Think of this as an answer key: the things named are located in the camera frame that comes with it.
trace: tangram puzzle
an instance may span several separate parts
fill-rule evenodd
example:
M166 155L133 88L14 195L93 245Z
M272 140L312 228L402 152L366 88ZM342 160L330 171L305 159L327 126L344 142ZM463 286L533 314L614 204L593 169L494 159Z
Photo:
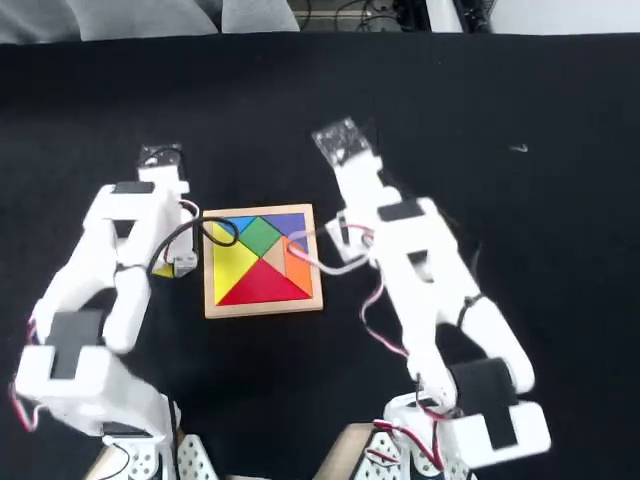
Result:
M240 232L231 247L203 240L206 318L322 308L320 272L288 249L293 232L315 229L311 205L208 210L204 215L226 218ZM227 225L205 226L223 242L233 239ZM293 242L292 248L314 258L318 254L314 236Z

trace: black cloth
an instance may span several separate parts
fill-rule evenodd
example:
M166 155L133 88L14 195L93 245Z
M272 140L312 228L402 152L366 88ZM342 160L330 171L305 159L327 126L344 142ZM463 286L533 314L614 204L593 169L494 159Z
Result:
M142 144L184 145L204 208L311 202L322 224L342 202L310 133L351 115L394 177L483 242L480 284L533 362L526 397L553 448L481 478L633 477L639 53L635 35L0 47L2 380L95 193L135 178ZM322 312L205 320L201 273L157 280L125 360L175 396L221 472L310 478L347 424L413 388L358 321L375 283L366 269L323 278ZM386 298L372 321L397 335ZM478 355L452 332L439 343L448 362ZM6 399L0 420L3 478L80 478L100 447L46 413L23 433Z

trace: gray fabric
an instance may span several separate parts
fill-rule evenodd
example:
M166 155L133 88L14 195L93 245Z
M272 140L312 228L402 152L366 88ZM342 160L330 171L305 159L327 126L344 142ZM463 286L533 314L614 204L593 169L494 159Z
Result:
M0 0L0 43L297 31L286 0Z

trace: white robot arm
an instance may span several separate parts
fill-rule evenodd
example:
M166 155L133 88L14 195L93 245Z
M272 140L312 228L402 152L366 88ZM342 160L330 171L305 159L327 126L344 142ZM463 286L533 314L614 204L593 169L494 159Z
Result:
M25 347L15 378L18 395L58 420L117 443L130 458L148 456L136 480L177 480L173 446L180 412L118 358L133 349L140 332L151 294L147 270L171 264L179 276L197 264L189 228L149 267L161 242L193 218L181 206L188 183L180 180L171 150L145 156L140 181L100 189L71 258L34 309L40 345ZM110 311L86 309L105 289L115 293Z
M438 422L445 456L471 468L544 452L550 437L539 405L519 402L534 386L533 367L497 306L482 295L455 237L429 198L406 199L386 185L382 159L351 119L313 138L336 175L346 208L327 224L343 260L368 255L379 268L402 326L407 368L421 399L463 416ZM345 225L365 225L374 241ZM487 360L448 368L435 343L449 323L479 345ZM410 427L425 444L434 419L413 394L397 397L385 419Z

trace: wooden puzzle frame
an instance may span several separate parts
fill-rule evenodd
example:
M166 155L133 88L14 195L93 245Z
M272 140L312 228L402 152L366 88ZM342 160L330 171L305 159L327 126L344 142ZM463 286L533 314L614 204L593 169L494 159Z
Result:
M217 217L245 217L263 215L281 215L289 213L302 213L304 215L307 231L315 230L313 208L311 204L279 205L273 207L249 207L228 208L224 210L205 210L204 216ZM205 223L204 227L212 232L211 223ZM318 246L314 235L307 237L309 255L318 258ZM214 270L213 270L213 246L203 235L203 261L204 261L204 316L205 318L242 317L247 315L266 315L285 312L303 312L321 310L323 307L322 286L320 283L320 271L311 265L312 298L304 300L285 300L263 303L247 303L241 305L216 305L214 294Z

